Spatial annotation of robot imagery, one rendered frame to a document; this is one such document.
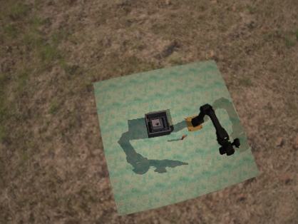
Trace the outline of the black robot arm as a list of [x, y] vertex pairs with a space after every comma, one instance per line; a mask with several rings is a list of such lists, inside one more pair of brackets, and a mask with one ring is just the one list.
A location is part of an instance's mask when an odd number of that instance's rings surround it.
[[191, 123], [193, 127], [195, 128], [200, 124], [204, 123], [205, 115], [209, 116], [211, 121], [213, 122], [213, 125], [216, 129], [217, 142], [226, 150], [227, 156], [232, 155], [235, 152], [235, 150], [233, 146], [230, 143], [228, 143], [230, 137], [228, 136], [227, 131], [220, 125], [220, 122], [217, 119], [217, 116], [215, 115], [215, 112], [210, 104], [206, 103], [205, 105], [200, 107], [200, 113], [198, 114], [198, 116], [192, 118]]

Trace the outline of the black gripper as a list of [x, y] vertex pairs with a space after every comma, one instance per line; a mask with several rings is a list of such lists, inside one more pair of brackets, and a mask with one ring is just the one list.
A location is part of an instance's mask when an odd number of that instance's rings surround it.
[[[239, 138], [236, 138], [233, 141], [234, 141], [233, 143], [231, 143], [230, 141], [228, 143], [230, 143], [232, 146], [235, 145], [236, 148], [239, 148], [239, 146], [240, 146]], [[226, 150], [223, 147], [219, 148], [219, 152], [221, 155], [226, 154]]]

